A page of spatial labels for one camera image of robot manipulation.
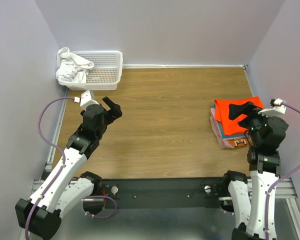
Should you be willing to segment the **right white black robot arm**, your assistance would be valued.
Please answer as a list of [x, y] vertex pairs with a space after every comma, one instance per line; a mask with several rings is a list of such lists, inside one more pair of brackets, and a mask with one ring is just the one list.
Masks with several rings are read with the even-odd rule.
[[228, 171], [220, 183], [220, 191], [231, 196], [235, 215], [233, 240], [275, 240], [276, 184], [281, 175], [278, 148], [289, 125], [279, 117], [286, 112], [284, 101], [272, 99], [271, 108], [261, 109], [248, 101], [230, 104], [228, 118], [244, 115], [238, 125], [247, 130], [252, 145], [248, 149], [251, 184], [240, 172]]

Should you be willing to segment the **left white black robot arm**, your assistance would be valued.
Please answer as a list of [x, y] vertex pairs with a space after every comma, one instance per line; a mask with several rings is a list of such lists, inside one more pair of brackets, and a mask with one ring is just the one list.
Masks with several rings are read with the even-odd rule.
[[105, 194], [102, 179], [95, 174], [85, 173], [69, 190], [66, 187], [97, 149], [108, 125], [122, 117], [121, 107], [105, 96], [102, 100], [109, 107], [106, 110], [90, 91], [65, 99], [80, 105], [83, 120], [69, 137], [65, 149], [42, 137], [60, 151], [61, 158], [43, 184], [28, 199], [21, 198], [15, 205], [18, 224], [24, 229], [26, 240], [31, 234], [50, 240], [58, 231], [62, 218], [83, 199], [101, 199], [103, 204], [110, 200], [114, 209], [118, 208], [117, 202]]

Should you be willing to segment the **white t shirt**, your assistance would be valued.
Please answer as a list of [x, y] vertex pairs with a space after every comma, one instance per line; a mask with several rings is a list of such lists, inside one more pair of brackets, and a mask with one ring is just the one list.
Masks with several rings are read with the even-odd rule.
[[57, 52], [56, 80], [60, 85], [85, 84], [89, 71], [95, 64], [63, 47]]

